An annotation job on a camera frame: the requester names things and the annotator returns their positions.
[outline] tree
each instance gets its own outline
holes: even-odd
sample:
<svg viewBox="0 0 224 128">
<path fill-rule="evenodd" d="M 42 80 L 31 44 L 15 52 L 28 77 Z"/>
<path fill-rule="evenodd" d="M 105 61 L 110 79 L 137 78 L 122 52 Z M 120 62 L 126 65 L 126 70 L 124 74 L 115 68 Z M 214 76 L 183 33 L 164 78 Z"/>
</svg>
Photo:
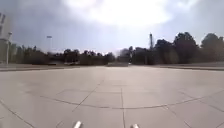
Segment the tree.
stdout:
<svg viewBox="0 0 224 128">
<path fill-rule="evenodd" d="M 224 43 L 223 37 L 209 33 L 201 42 L 202 54 L 206 61 L 223 60 Z"/>
<path fill-rule="evenodd" d="M 196 42 L 190 33 L 179 33 L 175 37 L 173 44 L 178 54 L 179 63 L 190 63 L 197 51 Z"/>
<path fill-rule="evenodd" d="M 156 52 L 158 53 L 159 60 L 164 64 L 170 64 L 171 62 L 171 51 L 173 46 L 166 40 L 158 40 L 155 46 Z"/>
<path fill-rule="evenodd" d="M 113 61 L 115 61 L 115 56 L 112 52 L 110 52 L 104 56 L 104 64 L 108 64 Z"/>
</svg>

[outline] pavement seam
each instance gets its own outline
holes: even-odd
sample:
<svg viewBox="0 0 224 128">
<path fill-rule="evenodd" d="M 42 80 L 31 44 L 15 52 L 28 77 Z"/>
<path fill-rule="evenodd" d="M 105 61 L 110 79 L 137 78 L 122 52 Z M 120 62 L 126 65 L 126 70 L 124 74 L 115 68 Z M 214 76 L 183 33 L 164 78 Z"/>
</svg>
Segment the pavement seam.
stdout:
<svg viewBox="0 0 224 128">
<path fill-rule="evenodd" d="M 175 113 L 174 111 L 172 111 L 168 106 L 165 106 L 166 109 L 168 109 L 171 113 L 173 113 L 178 119 L 180 119 L 181 121 L 184 122 L 185 125 L 187 125 L 189 128 L 192 128 L 184 119 L 180 118 L 177 113 Z"/>
<path fill-rule="evenodd" d="M 222 126 L 224 124 L 224 122 L 222 122 L 221 124 L 219 124 L 216 128 L 219 128 L 220 126 Z"/>
<path fill-rule="evenodd" d="M 24 120 L 22 117 L 20 117 L 19 115 L 16 114 L 16 112 L 13 112 L 7 105 L 5 105 L 1 100 L 0 100 L 0 104 L 5 107 L 9 112 L 11 112 L 13 115 L 15 115 L 17 118 L 19 118 L 20 120 L 22 120 L 25 124 L 29 125 L 32 128 L 35 128 L 31 123 L 27 122 L 26 120 Z"/>
<path fill-rule="evenodd" d="M 123 126 L 125 128 L 125 115 L 124 115 L 124 101 L 123 101 L 123 91 L 122 91 L 122 88 L 121 88 L 121 103 L 122 103 L 122 112 L 123 112 Z"/>
<path fill-rule="evenodd" d="M 79 104 L 76 104 L 77 106 L 74 108 L 74 110 L 72 110 L 72 113 L 79 107 L 79 106 L 82 106 L 81 104 L 102 84 L 102 82 L 104 81 L 104 79 L 98 84 L 98 86 L 95 88 L 95 89 L 93 89 L 89 94 L 88 94 L 88 96 L 86 96 L 86 98 L 84 99 L 84 100 L 82 100 Z M 58 128 L 58 126 L 61 124 L 61 123 L 63 123 L 63 121 L 64 121 L 64 119 L 62 119 L 57 125 L 56 125 L 56 128 Z"/>
<path fill-rule="evenodd" d="M 214 109 L 216 109 L 216 110 L 218 110 L 218 111 L 220 111 L 220 112 L 224 112 L 223 110 L 219 109 L 219 108 L 216 107 L 216 106 L 207 104 L 206 102 L 203 102 L 203 101 L 201 101 L 201 100 L 198 100 L 198 101 L 201 102 L 202 104 L 208 105 L 209 107 L 212 107 L 212 108 L 214 108 Z"/>
</svg>

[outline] concrete ground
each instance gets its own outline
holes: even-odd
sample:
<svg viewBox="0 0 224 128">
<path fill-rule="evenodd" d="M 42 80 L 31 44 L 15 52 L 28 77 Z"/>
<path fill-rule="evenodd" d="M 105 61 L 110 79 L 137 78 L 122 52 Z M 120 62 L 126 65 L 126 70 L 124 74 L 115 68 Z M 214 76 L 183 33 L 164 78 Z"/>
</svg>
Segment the concrete ground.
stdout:
<svg viewBox="0 0 224 128">
<path fill-rule="evenodd" d="M 0 128 L 224 128 L 223 78 L 134 66 L 0 72 Z"/>
</svg>

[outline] light pole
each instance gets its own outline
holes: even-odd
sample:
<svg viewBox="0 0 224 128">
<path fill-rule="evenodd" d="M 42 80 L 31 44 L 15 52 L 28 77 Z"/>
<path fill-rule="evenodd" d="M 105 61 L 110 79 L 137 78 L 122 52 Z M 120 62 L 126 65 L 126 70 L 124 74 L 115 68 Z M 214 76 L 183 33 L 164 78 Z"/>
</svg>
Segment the light pole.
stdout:
<svg viewBox="0 0 224 128">
<path fill-rule="evenodd" d="M 12 36 L 12 33 L 9 32 L 9 33 L 8 33 L 8 37 L 7 37 L 7 39 L 6 39 L 6 44 L 7 44 L 6 65 L 7 65 L 7 66 L 8 66 L 8 64 L 9 64 L 9 40 L 10 40 L 11 36 Z"/>
<path fill-rule="evenodd" d="M 51 39 L 52 39 L 52 36 L 47 36 L 47 39 L 49 39 L 50 41 L 50 48 L 49 48 L 49 52 L 51 52 Z"/>
</svg>

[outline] building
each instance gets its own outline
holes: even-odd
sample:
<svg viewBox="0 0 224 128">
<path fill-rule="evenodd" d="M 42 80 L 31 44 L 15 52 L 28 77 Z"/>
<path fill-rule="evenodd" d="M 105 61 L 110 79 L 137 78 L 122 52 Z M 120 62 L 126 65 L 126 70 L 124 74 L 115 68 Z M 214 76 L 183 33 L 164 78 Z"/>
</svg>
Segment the building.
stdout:
<svg viewBox="0 0 224 128">
<path fill-rule="evenodd" d="M 0 39 L 6 39 L 11 32 L 10 18 L 0 12 Z"/>
</svg>

